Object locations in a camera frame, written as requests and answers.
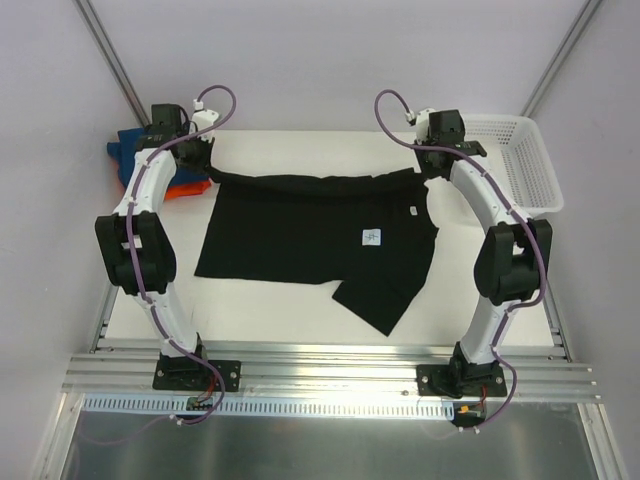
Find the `black t shirt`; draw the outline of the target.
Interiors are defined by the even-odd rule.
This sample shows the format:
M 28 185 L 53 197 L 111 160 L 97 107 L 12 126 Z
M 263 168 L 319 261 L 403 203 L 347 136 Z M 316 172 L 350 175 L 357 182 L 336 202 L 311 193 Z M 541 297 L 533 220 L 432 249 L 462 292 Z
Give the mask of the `black t shirt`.
M 381 334 L 424 287 L 438 228 L 423 176 L 245 176 L 211 169 L 218 186 L 195 274 L 319 285 Z

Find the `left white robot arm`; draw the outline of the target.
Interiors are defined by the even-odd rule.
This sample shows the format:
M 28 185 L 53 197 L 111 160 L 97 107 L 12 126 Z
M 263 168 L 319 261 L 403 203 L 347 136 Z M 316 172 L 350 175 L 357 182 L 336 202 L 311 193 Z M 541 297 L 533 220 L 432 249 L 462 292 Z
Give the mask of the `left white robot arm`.
M 159 337 L 161 354 L 182 357 L 175 375 L 188 388 L 208 381 L 210 365 L 195 355 L 199 335 L 175 290 L 176 255 L 159 213 L 179 163 L 198 161 L 211 153 L 211 127 L 220 114 L 198 100 L 194 109 L 190 121 L 184 122 L 177 105 L 152 107 L 152 124 L 136 142 L 124 196 L 112 214 L 95 222 L 109 281 L 144 310 Z

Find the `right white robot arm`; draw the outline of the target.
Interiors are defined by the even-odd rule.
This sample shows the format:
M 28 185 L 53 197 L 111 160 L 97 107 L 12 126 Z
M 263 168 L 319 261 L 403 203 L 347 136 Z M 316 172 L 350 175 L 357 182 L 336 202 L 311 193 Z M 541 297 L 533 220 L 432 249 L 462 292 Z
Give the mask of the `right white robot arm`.
M 422 172 L 448 180 L 485 233 L 473 276 L 479 300 L 449 362 L 417 367 L 422 396 L 506 396 L 498 348 L 517 310 L 540 303 L 546 290 L 552 227 L 535 220 L 501 186 L 477 141 L 465 137 L 456 110 L 415 114 L 414 148 Z

